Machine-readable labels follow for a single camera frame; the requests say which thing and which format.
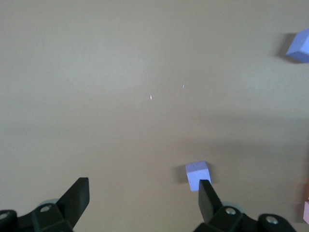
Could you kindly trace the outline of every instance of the metal screw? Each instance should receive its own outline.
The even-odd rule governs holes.
[[[52,207],[51,205],[44,206],[42,209],[40,209],[40,212],[41,212],[41,213],[46,212],[46,211],[48,211],[51,207]]]
[[[273,216],[267,216],[266,221],[271,223],[271,224],[275,224],[275,225],[277,225],[279,223],[278,220],[275,219]]]
[[[4,213],[4,214],[1,214],[1,215],[0,215],[0,220],[7,218],[8,215],[9,215],[9,212]]]
[[[235,215],[236,211],[233,208],[226,208],[225,211],[230,215]]]

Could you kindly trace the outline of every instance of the pink block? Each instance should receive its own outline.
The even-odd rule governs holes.
[[[309,202],[305,202],[304,220],[309,224]]]

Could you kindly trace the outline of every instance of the light blue cube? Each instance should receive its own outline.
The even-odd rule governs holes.
[[[300,62],[309,63],[309,28],[297,33],[286,55]]]
[[[211,176],[205,161],[197,163],[189,163],[185,166],[187,177],[192,192],[198,191],[199,180],[209,180],[211,183]]]

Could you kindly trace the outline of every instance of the beige table surface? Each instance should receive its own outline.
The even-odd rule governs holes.
[[[190,232],[184,165],[309,231],[308,0],[1,0],[0,208],[89,177],[76,232]]]

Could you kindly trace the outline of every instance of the foam cube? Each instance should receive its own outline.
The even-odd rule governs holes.
[[[305,202],[304,220],[309,224],[309,202]]]
[[[309,28],[296,34],[286,55],[309,63]]]
[[[209,180],[211,183],[211,176],[205,161],[189,163],[185,166],[185,169],[192,192],[198,191],[199,180]]]

